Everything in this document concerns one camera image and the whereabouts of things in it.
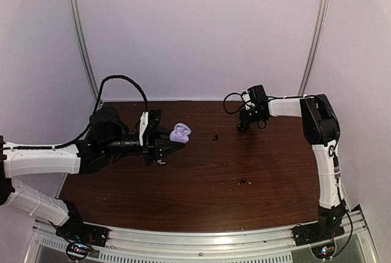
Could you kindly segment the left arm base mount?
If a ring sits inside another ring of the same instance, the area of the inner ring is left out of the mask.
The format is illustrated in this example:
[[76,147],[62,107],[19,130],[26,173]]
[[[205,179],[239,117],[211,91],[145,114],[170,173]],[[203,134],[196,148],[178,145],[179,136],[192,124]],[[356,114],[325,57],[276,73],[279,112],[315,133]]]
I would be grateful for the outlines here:
[[68,219],[62,226],[56,226],[56,234],[65,240],[105,247],[108,228],[85,223],[72,202],[64,200],[64,203],[67,206]]

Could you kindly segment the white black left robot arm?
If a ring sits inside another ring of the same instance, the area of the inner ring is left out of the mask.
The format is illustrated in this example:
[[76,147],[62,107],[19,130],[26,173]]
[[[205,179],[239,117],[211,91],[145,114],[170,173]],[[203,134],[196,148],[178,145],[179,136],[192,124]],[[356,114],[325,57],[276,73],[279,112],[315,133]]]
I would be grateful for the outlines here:
[[1,204],[17,207],[48,220],[75,241],[88,235],[77,207],[51,198],[21,182],[26,174],[94,174],[118,158],[143,156],[145,164],[163,163],[166,156],[184,148],[191,129],[177,123],[173,130],[160,127],[161,110],[144,111],[139,129],[132,133],[115,107],[98,109],[89,117],[82,140],[66,144],[28,146],[1,141]]

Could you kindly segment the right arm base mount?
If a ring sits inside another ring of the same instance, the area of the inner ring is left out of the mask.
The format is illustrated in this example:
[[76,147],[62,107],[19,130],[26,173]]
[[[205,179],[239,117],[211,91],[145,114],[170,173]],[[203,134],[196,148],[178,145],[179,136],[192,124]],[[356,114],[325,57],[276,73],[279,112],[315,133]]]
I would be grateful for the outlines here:
[[345,230],[342,219],[345,211],[324,209],[319,212],[318,220],[310,224],[297,224],[291,229],[296,246],[331,240],[343,235]]

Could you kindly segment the lilac earbud charging case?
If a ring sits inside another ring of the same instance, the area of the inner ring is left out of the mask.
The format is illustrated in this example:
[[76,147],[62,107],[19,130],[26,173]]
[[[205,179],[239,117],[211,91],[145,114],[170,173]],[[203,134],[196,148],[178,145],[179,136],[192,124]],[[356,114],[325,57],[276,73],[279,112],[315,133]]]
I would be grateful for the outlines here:
[[171,131],[169,139],[173,142],[186,144],[189,141],[191,132],[191,129],[186,124],[177,123]]

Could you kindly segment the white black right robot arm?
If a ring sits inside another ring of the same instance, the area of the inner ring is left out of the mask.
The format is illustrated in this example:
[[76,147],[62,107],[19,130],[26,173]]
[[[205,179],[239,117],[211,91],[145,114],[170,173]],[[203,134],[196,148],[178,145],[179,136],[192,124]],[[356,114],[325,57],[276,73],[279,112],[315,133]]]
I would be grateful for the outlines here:
[[248,89],[241,94],[238,128],[246,131],[250,124],[267,122],[271,117],[299,117],[304,138],[315,156],[319,185],[319,218],[313,226],[318,239],[328,238],[345,214],[341,190],[341,168],[338,161],[340,126],[324,94],[302,97],[270,97]]

